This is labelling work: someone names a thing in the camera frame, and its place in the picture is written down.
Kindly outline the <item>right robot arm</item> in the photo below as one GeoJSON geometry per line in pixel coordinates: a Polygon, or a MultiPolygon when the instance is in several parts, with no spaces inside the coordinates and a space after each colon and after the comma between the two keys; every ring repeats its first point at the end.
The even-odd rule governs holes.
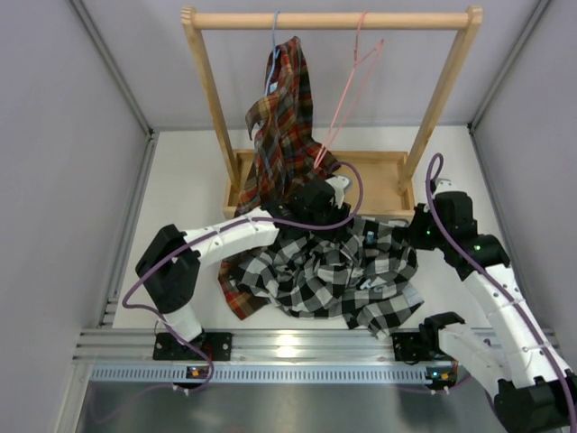
{"type": "Polygon", "coordinates": [[[408,232],[415,249],[442,252],[500,344],[488,344],[459,314],[445,312],[420,325],[422,352],[458,361],[490,397],[506,431],[575,431],[576,374],[538,324],[499,239],[480,234],[468,194],[450,180],[428,181],[426,203],[416,207],[408,232]]]}

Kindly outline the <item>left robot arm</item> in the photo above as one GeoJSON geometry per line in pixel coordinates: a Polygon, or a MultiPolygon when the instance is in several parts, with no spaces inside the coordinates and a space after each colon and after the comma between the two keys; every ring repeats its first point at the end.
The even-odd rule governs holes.
{"type": "Polygon", "coordinates": [[[344,196],[353,182],[342,175],[312,180],[286,199],[198,230],[164,226],[145,250],[135,271],[166,326],[175,332],[174,351],[192,360],[204,348],[204,329],[192,308],[197,276],[214,263],[280,238],[323,232],[333,236],[348,221],[344,196]]]}

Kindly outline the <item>black white checkered shirt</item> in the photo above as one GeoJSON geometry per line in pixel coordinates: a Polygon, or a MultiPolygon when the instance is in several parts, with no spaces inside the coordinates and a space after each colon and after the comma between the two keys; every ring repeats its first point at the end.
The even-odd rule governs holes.
{"type": "Polygon", "coordinates": [[[335,240],[280,235],[265,248],[222,262],[218,274],[225,301],[239,319],[266,305],[299,319],[342,318],[389,336],[424,303],[411,280],[417,252],[406,224],[357,217],[335,240]]]}

